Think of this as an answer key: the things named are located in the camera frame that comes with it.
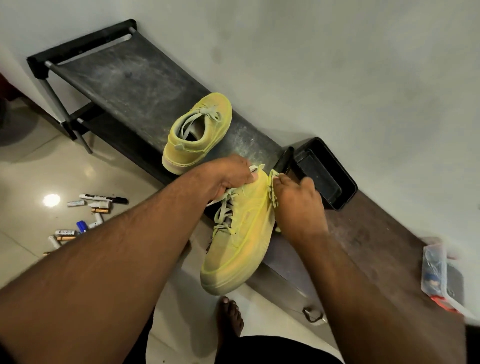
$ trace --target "gold battery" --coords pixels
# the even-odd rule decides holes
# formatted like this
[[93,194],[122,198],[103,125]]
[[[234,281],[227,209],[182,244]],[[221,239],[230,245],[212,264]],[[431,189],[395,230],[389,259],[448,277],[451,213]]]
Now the gold battery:
[[107,209],[107,208],[97,208],[97,207],[95,207],[95,208],[92,208],[92,212],[93,213],[99,212],[101,214],[108,214],[110,212],[110,210]]
[[57,236],[57,241],[58,242],[66,242],[68,240],[73,240],[75,238],[76,238],[76,236]]

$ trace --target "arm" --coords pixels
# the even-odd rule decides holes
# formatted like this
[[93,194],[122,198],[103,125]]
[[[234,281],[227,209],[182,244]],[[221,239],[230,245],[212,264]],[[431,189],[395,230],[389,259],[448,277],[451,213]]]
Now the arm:
[[208,201],[251,183],[239,156],[205,163],[42,259],[0,291],[0,342],[20,363],[118,363]]
[[345,362],[441,362],[329,235],[313,181],[282,174],[274,190],[277,223],[312,278]]

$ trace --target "hand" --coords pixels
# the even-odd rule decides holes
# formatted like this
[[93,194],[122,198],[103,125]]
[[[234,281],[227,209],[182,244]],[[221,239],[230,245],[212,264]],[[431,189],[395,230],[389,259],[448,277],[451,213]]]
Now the hand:
[[273,188],[278,200],[276,222],[294,247],[328,235],[322,197],[311,178],[304,178],[298,185],[280,174],[274,178]]
[[232,154],[200,165],[198,168],[213,178],[214,188],[211,200],[217,200],[229,188],[242,187],[258,179],[258,174],[250,172],[252,164],[248,159]]

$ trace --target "forearm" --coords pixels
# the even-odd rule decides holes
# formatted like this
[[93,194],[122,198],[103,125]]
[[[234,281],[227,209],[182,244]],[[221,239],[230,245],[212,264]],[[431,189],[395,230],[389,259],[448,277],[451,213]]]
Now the forearm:
[[154,308],[216,181],[202,169],[49,255],[0,291],[22,363],[118,362]]
[[338,242],[325,234],[296,247],[347,364],[438,362]]

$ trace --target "blue cap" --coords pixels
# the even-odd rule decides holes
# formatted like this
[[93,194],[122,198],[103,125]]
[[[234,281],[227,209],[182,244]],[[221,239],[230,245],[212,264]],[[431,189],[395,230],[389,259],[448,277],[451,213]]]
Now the blue cap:
[[80,230],[80,233],[84,233],[84,232],[87,232],[88,230],[88,226],[87,226],[87,223],[85,221],[79,221],[77,222],[77,226],[78,226],[78,229]]

